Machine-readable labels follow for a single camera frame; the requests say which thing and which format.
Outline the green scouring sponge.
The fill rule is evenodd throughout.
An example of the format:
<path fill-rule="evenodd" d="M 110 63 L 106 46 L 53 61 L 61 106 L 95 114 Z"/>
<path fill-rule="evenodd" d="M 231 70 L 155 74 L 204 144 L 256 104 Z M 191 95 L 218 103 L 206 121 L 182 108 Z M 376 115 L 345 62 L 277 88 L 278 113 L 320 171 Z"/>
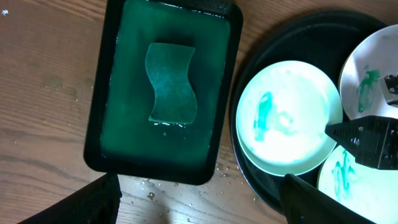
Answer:
<path fill-rule="evenodd" d="M 154 106 L 149 120 L 191 124 L 197 115 L 197 98 L 188 78 L 194 47 L 151 43 L 145 68 L 154 89 Z"/>

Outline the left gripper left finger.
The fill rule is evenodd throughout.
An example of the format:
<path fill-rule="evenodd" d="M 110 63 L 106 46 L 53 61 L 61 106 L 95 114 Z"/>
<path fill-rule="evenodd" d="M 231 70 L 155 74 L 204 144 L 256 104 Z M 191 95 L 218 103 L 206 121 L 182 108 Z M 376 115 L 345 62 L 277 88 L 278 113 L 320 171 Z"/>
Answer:
<path fill-rule="evenodd" d="M 118 176 L 105 174 L 22 223 L 115 224 L 121 197 Z"/>

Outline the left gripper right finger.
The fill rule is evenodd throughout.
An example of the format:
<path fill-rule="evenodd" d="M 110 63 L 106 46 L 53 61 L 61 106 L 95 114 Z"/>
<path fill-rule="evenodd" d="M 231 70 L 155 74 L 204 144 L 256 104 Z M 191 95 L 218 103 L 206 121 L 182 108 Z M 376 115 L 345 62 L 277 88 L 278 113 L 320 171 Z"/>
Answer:
<path fill-rule="evenodd" d="M 279 189 L 288 223 L 370 224 L 367 218 L 342 206 L 301 178 L 285 175 Z"/>

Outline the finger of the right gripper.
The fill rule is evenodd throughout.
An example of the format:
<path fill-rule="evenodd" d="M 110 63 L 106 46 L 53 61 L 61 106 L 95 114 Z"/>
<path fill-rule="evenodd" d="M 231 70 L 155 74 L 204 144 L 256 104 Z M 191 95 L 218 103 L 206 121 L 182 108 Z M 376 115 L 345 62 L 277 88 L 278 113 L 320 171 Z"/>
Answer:
<path fill-rule="evenodd" d="M 378 80 L 382 95 L 389 106 L 398 105 L 398 77 L 397 75 L 386 75 Z"/>
<path fill-rule="evenodd" d="M 379 170 L 397 169 L 397 119 L 365 116 L 328 125 L 325 133 L 353 155 L 356 163 Z"/>

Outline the mint plate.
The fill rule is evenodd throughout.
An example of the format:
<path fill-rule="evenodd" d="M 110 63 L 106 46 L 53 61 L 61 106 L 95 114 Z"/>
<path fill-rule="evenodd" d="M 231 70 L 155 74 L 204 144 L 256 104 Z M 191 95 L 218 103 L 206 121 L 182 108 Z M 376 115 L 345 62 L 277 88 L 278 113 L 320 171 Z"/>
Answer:
<path fill-rule="evenodd" d="M 279 177 L 305 174 L 324 162 L 336 146 L 325 128 L 342 120 L 335 84 L 319 68 L 296 60 L 255 74 L 239 97 L 235 118 L 246 158 Z"/>
<path fill-rule="evenodd" d="M 397 223 L 397 171 L 355 163 L 338 146 L 320 169 L 318 190 L 374 223 Z"/>

